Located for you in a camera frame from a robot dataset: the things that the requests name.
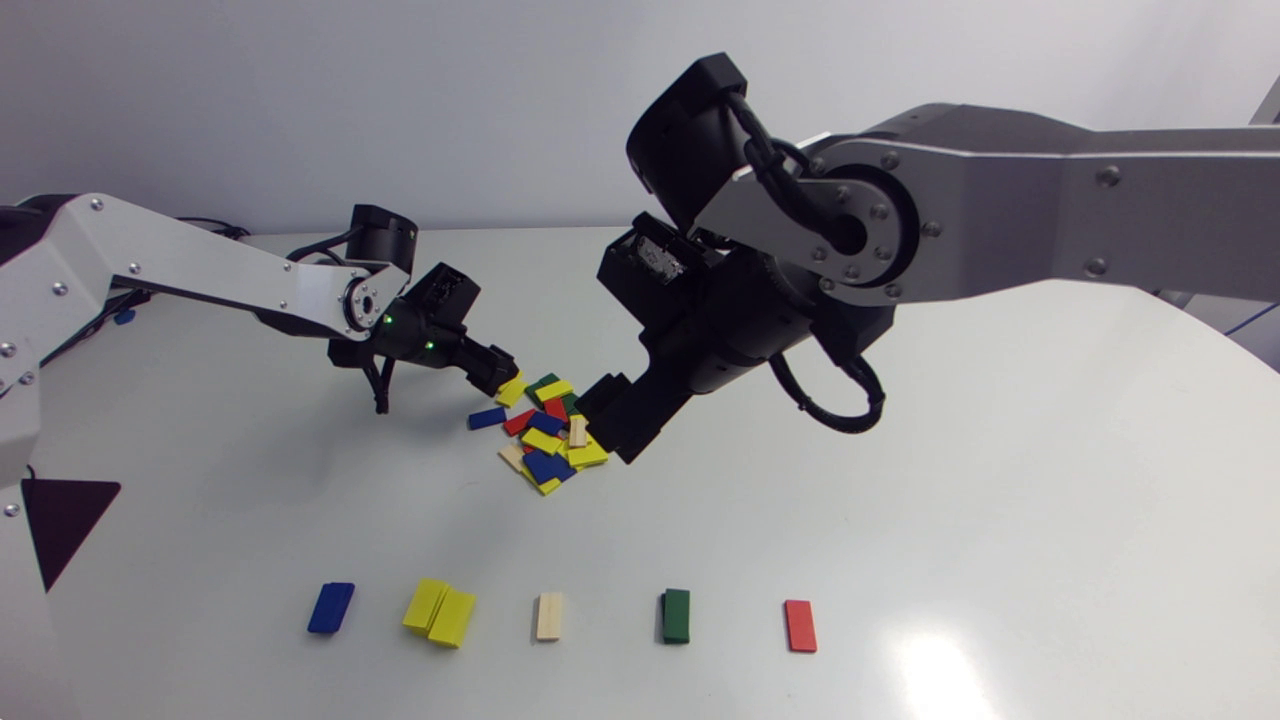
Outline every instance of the red wooden block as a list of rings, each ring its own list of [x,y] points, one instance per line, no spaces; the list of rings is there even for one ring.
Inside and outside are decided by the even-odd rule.
[[[503,423],[502,429],[507,430],[508,436],[518,436],[520,433],[525,432],[525,428],[529,425],[529,419],[534,416],[534,413],[538,411],[526,410],[525,413],[516,415],[515,418]]]
[[[554,397],[544,402],[543,413],[547,413],[552,418],[558,418],[564,423],[568,421],[568,413],[564,413],[564,401],[559,397]]]
[[[808,600],[788,600],[787,642],[791,652],[818,652],[818,637],[813,633],[813,607]]]

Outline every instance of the green wooden block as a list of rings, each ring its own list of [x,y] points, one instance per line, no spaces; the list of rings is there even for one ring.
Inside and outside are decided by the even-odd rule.
[[[547,373],[545,375],[543,375],[543,379],[540,379],[536,383],[534,383],[534,384],[531,384],[531,386],[529,386],[529,387],[525,388],[525,395],[529,396],[529,400],[534,401],[534,407],[538,407],[539,410],[543,409],[543,401],[538,400],[538,395],[536,393],[538,393],[539,389],[541,389],[541,388],[544,388],[544,387],[547,387],[547,386],[549,386],[549,384],[552,384],[554,382],[559,382],[559,378],[556,377],[556,373]]]
[[[662,642],[689,643],[689,591],[667,588],[662,593]]]

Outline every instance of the white wall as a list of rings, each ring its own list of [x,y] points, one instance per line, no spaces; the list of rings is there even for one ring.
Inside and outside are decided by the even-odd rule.
[[[257,232],[352,202],[424,227],[618,224],[623,142],[727,50],[769,128],[927,101],[1096,128],[1243,124],[1274,0],[5,0],[0,201],[99,190]]]

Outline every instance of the blue cable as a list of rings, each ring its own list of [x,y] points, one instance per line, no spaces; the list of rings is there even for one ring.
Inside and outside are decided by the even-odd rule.
[[[1248,324],[1249,324],[1249,323],[1252,323],[1253,320],[1257,320],[1257,319],[1258,319],[1258,318],[1261,318],[1262,315],[1266,315],[1267,313],[1270,313],[1270,311],[1275,310],[1277,305],[1280,305],[1280,302],[1272,302],[1271,305],[1267,305],[1267,306],[1266,306],[1266,307],[1263,307],[1262,310],[1258,310],[1257,313],[1254,313],[1254,314],[1253,314],[1253,316],[1251,316],[1251,318],[1249,318],[1248,320],[1244,320],[1244,322],[1243,322],[1243,323],[1240,323],[1239,325],[1235,325],[1234,328],[1231,328],[1231,329],[1226,331],[1226,332],[1225,332],[1225,333],[1222,333],[1222,334],[1225,334],[1226,337],[1231,337],[1231,333],[1234,333],[1235,331],[1239,331],[1239,329],[1243,329],[1243,328],[1244,328],[1245,325],[1248,325]]]

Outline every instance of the pile of blocks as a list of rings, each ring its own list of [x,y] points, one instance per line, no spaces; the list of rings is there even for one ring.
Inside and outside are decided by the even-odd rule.
[[[522,397],[534,407],[515,418],[504,409],[513,409]],[[548,496],[584,468],[599,465],[609,454],[586,432],[586,418],[577,413],[573,386],[556,374],[536,383],[524,380],[522,373],[498,388],[498,405],[493,410],[467,418],[467,428],[476,430],[502,425],[518,442],[498,451],[512,470],[525,477],[538,492]]]

